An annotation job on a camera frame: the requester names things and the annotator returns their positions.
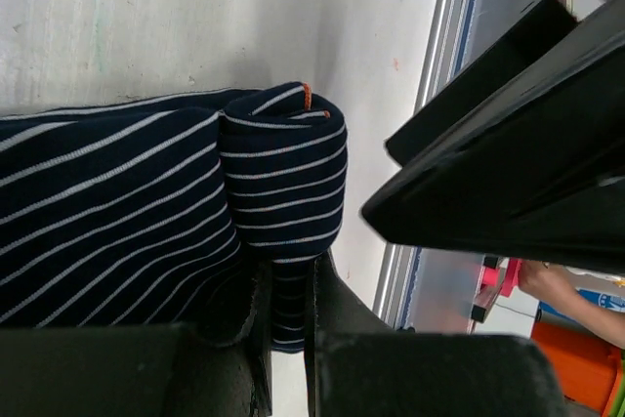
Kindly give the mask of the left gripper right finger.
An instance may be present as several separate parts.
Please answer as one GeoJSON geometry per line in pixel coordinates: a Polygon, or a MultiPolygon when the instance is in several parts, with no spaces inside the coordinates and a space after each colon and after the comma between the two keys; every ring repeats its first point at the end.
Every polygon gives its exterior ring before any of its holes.
{"type": "Polygon", "coordinates": [[[336,273],[307,278],[305,366],[311,416],[564,416],[548,359],[506,335],[394,330],[336,273]]]}

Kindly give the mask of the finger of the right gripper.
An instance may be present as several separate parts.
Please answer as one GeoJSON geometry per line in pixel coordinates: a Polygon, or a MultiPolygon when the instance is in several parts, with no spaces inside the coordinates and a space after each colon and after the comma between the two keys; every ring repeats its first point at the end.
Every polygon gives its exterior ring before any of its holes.
{"type": "Polygon", "coordinates": [[[624,30],[624,0],[609,0],[578,21],[559,0],[537,0],[386,141],[400,166],[556,45],[591,45],[624,30]]]}
{"type": "Polygon", "coordinates": [[[394,244],[624,270],[624,39],[527,102],[501,99],[362,207],[394,244]]]}

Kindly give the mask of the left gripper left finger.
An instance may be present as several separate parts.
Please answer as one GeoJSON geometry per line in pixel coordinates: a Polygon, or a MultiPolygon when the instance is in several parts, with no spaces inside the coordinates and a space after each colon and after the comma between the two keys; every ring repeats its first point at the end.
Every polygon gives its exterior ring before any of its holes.
{"type": "Polygon", "coordinates": [[[1,332],[4,416],[271,415],[271,268],[222,284],[198,322],[1,332]]]}

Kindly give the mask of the person's forearm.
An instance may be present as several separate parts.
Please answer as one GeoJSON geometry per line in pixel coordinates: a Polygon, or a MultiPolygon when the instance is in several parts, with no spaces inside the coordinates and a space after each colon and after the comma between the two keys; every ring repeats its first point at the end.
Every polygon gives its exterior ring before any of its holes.
{"type": "Polygon", "coordinates": [[[538,261],[523,261],[518,286],[525,294],[549,304],[614,347],[624,349],[624,314],[583,298],[569,282],[567,269],[538,261]]]}

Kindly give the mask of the striped blue cloth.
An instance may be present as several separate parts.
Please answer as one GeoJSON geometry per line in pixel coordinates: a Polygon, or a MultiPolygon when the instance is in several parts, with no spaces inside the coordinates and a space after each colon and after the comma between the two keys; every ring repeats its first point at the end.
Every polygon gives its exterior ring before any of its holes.
{"type": "Polygon", "coordinates": [[[304,82],[1,119],[1,323],[249,316],[271,266],[271,340],[305,343],[309,267],[341,229],[343,112],[304,82]]]}

